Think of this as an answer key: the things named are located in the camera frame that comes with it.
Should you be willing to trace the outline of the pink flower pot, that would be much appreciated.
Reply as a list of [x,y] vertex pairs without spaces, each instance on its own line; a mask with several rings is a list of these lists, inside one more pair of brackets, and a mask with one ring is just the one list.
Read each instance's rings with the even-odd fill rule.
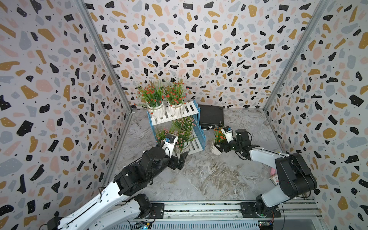
[[168,134],[169,134],[169,130],[167,128],[156,129],[157,142],[158,143],[164,142]]
[[192,132],[195,127],[195,119],[192,116],[183,117],[172,121],[172,126],[179,132]]
[[180,155],[191,146],[190,142],[193,141],[195,137],[192,131],[176,131],[174,134],[178,137],[174,150],[176,155]]

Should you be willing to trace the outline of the orange flower pot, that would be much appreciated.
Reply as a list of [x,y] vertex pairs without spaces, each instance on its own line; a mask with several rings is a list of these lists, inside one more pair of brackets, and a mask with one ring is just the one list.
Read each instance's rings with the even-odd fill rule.
[[222,132],[223,127],[216,127],[214,128],[214,141],[211,146],[211,152],[215,155],[221,155],[223,153],[223,150],[221,149],[221,145],[224,145],[227,143],[226,137],[224,133]]

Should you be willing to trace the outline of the red flower pot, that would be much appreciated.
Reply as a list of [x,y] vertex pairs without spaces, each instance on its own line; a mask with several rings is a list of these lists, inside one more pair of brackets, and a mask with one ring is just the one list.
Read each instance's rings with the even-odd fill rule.
[[179,116],[187,95],[183,80],[170,82],[163,88],[163,92],[167,101],[166,112],[168,116]]
[[139,106],[147,109],[152,118],[158,120],[163,117],[164,92],[159,81],[138,87],[137,98],[140,100]]

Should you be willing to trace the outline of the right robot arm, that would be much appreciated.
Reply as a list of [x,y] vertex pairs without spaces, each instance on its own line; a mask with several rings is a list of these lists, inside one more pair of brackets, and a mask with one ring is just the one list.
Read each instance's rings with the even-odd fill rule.
[[270,191],[258,195],[252,208],[246,207],[245,213],[261,218],[280,217],[278,206],[302,194],[317,188],[317,182],[304,158],[299,153],[286,154],[267,150],[251,143],[251,135],[246,129],[235,131],[226,126],[221,129],[225,137],[217,149],[220,152],[235,151],[242,160],[259,162],[276,170],[278,184]]

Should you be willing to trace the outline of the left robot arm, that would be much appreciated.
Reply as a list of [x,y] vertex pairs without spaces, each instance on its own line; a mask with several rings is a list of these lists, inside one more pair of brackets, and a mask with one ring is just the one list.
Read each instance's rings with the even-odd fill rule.
[[153,183],[167,167],[182,170],[188,156],[168,156],[168,148],[153,147],[142,157],[123,168],[113,181],[80,209],[66,217],[54,217],[46,223],[48,230],[103,230],[131,219],[155,218],[152,204],[138,192]]

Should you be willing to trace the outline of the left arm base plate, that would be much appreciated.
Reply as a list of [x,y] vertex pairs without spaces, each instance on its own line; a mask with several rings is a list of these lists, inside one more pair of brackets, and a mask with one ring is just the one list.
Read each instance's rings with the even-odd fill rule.
[[164,203],[152,203],[150,209],[150,219],[163,219],[164,210]]

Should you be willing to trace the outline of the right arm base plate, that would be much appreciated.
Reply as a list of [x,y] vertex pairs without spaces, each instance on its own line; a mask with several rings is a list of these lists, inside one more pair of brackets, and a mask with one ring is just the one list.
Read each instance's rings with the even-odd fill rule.
[[241,202],[240,206],[243,218],[280,218],[282,216],[278,206],[267,207],[259,202]]

